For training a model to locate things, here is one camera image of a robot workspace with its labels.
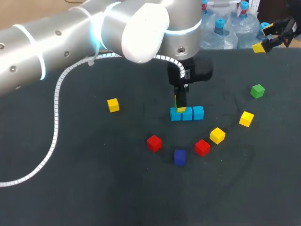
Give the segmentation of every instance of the row of cyan cubes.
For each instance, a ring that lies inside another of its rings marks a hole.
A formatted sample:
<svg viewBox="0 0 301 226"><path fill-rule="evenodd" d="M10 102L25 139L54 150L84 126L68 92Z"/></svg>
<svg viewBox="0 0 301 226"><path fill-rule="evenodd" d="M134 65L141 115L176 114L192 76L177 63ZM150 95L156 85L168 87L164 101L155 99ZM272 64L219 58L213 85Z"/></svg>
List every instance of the row of cyan cubes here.
<svg viewBox="0 0 301 226"><path fill-rule="evenodd" d="M263 96L264 91L264 87L258 84L252 87L251 95L257 99ZM180 113L175 108L171 108L170 117L171 121L202 120L204 118L204 109L201 106L193 108L187 107L185 112ZM254 115L252 113L245 111L239 120L239 124L249 127L253 117ZM220 128L215 128L211 131L209 138L218 145L225 139L225 136L226 133L224 131ZM153 152L157 152L162 147L162 140L156 135L153 135L147 140L147 147ZM199 156L204 157L209 153L210 145L202 139L195 144L194 150ZM177 166L184 166L186 164L186 150L176 149L174 151L174 164Z"/></svg>

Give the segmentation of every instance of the bolt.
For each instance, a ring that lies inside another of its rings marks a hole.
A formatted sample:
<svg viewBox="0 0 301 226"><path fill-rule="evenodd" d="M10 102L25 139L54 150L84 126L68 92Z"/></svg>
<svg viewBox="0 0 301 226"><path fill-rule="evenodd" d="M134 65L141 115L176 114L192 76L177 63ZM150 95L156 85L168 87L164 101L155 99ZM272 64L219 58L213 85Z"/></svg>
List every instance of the bolt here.
<svg viewBox="0 0 301 226"><path fill-rule="evenodd" d="M10 70L10 72L16 72L17 71L17 67L13 65L13 66L10 67L9 70Z"/></svg>
<svg viewBox="0 0 301 226"><path fill-rule="evenodd" d="M56 35L61 36L62 33L60 31L55 31Z"/></svg>

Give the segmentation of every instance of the screw hole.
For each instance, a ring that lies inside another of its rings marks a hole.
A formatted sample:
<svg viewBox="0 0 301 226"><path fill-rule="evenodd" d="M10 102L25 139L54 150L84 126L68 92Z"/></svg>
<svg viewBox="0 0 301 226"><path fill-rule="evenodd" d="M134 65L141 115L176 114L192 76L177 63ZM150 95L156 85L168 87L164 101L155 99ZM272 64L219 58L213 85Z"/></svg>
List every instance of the screw hole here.
<svg viewBox="0 0 301 226"><path fill-rule="evenodd" d="M13 66L11 66L9 68L9 70L10 70L10 72L16 72L17 71L17 67L13 65Z"/></svg>
<svg viewBox="0 0 301 226"><path fill-rule="evenodd" d="M60 31L55 31L55 34L58 35L58 36L62 35L62 33Z"/></svg>
<svg viewBox="0 0 301 226"><path fill-rule="evenodd" d="M178 53L179 54L183 54L184 52L185 52L185 48L184 47L178 48Z"/></svg>

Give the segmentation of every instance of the plastic water bottle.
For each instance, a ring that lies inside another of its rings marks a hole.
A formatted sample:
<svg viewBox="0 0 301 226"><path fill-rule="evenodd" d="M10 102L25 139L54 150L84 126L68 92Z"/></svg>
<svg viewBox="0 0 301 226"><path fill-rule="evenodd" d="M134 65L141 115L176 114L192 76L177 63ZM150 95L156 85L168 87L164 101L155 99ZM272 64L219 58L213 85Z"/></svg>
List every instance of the plastic water bottle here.
<svg viewBox="0 0 301 226"><path fill-rule="evenodd" d="M201 31L209 31L213 30L215 26L215 21L218 18L223 18L227 24L227 22L230 22L229 17L230 13L227 12L214 12L213 8L208 8L207 6L208 0L203 0L202 5L202 24L201 24Z"/></svg>
<svg viewBox="0 0 301 226"><path fill-rule="evenodd" d="M239 39L238 48L252 48L252 45L257 44L266 38L268 38L268 39L273 38L270 35L265 36L262 32L262 30L264 28L266 28L267 26L269 26L269 23L261 23L259 31L257 33L253 33L253 34L250 34L249 36Z"/></svg>
<svg viewBox="0 0 301 226"><path fill-rule="evenodd" d="M205 32L208 29L208 20L212 16L213 12L207 9L208 0L203 0L202 4L202 23L201 23L201 31Z"/></svg>
<svg viewBox="0 0 301 226"><path fill-rule="evenodd" d="M201 49L234 49L237 48L238 38L235 33L224 29L225 20L218 18L215 21L214 30L204 33L202 36Z"/></svg>
<svg viewBox="0 0 301 226"><path fill-rule="evenodd" d="M235 32L239 39L250 35L251 33L257 33L259 30L259 20L253 14L247 12L249 2L240 2L240 8L241 13L238 17L236 12L232 12L230 16L231 29Z"/></svg>

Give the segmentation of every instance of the blue cube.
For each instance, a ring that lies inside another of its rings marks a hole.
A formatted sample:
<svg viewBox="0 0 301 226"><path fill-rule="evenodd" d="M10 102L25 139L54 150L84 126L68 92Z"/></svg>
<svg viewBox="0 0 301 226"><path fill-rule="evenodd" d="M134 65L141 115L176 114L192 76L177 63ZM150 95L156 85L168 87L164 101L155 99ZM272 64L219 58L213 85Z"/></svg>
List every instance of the blue cube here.
<svg viewBox="0 0 301 226"><path fill-rule="evenodd" d="M174 151L174 164L176 166L185 166L186 163L186 150L175 150Z"/></svg>
<svg viewBox="0 0 301 226"><path fill-rule="evenodd" d="M193 107L193 120L202 120L204 118L204 109L202 106Z"/></svg>
<svg viewBox="0 0 301 226"><path fill-rule="evenodd" d="M181 121L182 113L178 113L174 107L170 108L171 121Z"/></svg>
<svg viewBox="0 0 301 226"><path fill-rule="evenodd" d="M183 121L190 121L192 120L192 107L187 107L186 111L183 113Z"/></svg>

